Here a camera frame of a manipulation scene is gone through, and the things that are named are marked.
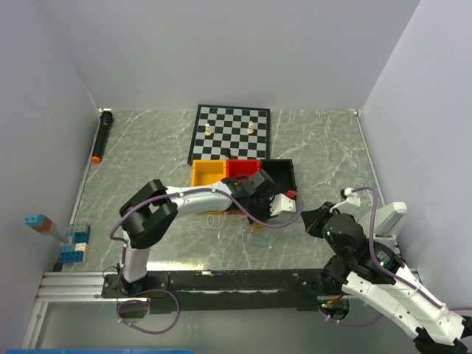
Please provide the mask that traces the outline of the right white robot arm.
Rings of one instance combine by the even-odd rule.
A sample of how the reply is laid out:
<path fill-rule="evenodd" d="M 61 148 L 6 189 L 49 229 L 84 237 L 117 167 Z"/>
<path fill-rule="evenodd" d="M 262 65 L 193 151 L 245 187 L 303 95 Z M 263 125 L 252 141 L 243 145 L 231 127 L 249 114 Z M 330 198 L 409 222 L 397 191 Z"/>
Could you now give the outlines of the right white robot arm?
<path fill-rule="evenodd" d="M 322 270 L 323 289 L 343 292 L 392 320 L 420 353 L 466 353 L 471 318 L 448 309 L 423 287 L 389 247 L 370 241 L 362 225 L 332 203 L 302 212 L 305 231 L 323 238 L 334 256 Z"/>

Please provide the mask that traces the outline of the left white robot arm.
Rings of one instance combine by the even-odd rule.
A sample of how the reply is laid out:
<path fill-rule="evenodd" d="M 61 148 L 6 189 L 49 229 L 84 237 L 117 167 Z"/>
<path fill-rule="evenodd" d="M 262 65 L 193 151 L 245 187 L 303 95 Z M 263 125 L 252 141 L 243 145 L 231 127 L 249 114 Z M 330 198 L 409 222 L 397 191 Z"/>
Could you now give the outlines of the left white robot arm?
<path fill-rule="evenodd" d="M 247 211 L 250 220 L 266 222 L 274 217 L 276 200 L 274 180 L 264 170 L 196 187 L 165 186 L 159 179 L 146 183 L 119 210 L 125 219 L 120 289 L 129 296 L 143 292 L 150 248 L 164 237 L 175 219 L 238 208 Z"/>

